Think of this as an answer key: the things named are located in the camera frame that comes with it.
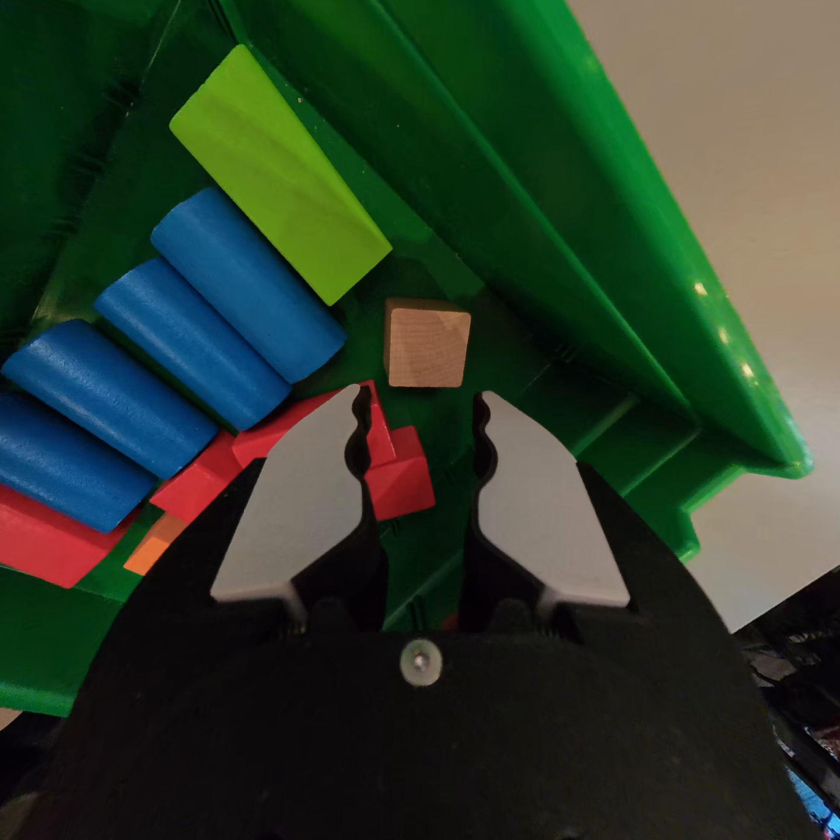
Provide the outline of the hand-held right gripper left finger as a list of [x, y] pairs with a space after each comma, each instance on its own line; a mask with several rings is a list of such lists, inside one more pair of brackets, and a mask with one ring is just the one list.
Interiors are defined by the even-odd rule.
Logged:
[[304, 624], [341, 601], [357, 627], [385, 620], [387, 557], [365, 481], [371, 388], [351, 384], [268, 453], [219, 566], [216, 602], [277, 599]]

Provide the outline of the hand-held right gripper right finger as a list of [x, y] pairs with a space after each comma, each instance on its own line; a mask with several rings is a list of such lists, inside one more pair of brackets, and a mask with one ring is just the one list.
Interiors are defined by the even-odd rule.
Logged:
[[560, 606], [622, 610], [631, 596], [579, 463], [547, 428], [492, 391], [478, 392], [461, 627], [489, 627], [499, 604], [537, 625]]

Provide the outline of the green plastic bin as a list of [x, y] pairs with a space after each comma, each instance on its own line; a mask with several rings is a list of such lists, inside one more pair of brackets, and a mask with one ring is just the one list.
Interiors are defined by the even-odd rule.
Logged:
[[[245, 45], [393, 250], [302, 397], [377, 380], [436, 508], [381, 526], [385, 627], [454, 620], [471, 396], [529, 414], [688, 561], [690, 515], [813, 457], [564, 2], [2, 2], [2, 359], [94, 319], [212, 181], [170, 120]], [[385, 300], [472, 317], [458, 388], [389, 386]]]

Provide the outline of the orange wooden block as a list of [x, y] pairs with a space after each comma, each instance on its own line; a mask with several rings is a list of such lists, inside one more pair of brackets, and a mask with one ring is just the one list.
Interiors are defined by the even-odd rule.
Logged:
[[123, 568], [133, 574], [145, 576], [186, 527], [187, 522], [165, 512], [145, 534]]

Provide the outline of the blue wooden cylinder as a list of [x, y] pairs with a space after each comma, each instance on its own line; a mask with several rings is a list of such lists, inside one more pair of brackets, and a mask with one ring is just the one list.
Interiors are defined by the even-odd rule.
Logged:
[[291, 385], [162, 257], [128, 271], [92, 306], [239, 431], [257, 425], [291, 393]]
[[150, 241], [288, 383], [308, 378], [345, 345], [329, 309], [220, 188], [177, 204]]
[[42, 332], [7, 358], [2, 374], [161, 480], [200, 455], [219, 430], [84, 320]]
[[1, 481], [98, 532], [114, 530], [157, 479], [33, 397], [1, 394]]

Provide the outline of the natural wooden block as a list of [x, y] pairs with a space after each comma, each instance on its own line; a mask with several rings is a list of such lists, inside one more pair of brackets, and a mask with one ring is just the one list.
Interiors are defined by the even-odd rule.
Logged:
[[387, 298], [383, 364], [389, 386], [460, 387], [471, 321], [467, 310], [448, 301]]

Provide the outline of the large red wooden block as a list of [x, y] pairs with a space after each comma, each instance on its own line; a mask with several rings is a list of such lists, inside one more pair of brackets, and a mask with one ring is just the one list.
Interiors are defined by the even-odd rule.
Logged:
[[102, 533], [1, 486], [1, 565], [69, 589], [115, 548], [138, 513]]

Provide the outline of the dark clutter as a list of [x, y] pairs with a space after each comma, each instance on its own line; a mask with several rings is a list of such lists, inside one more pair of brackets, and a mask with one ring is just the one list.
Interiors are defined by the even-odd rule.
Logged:
[[734, 632], [791, 782], [822, 838], [839, 838], [839, 570]]

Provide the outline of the lime green wooden block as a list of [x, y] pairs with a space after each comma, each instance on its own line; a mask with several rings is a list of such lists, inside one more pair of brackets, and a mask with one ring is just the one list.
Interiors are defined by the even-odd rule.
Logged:
[[227, 53], [170, 130], [327, 306], [392, 251], [246, 45]]

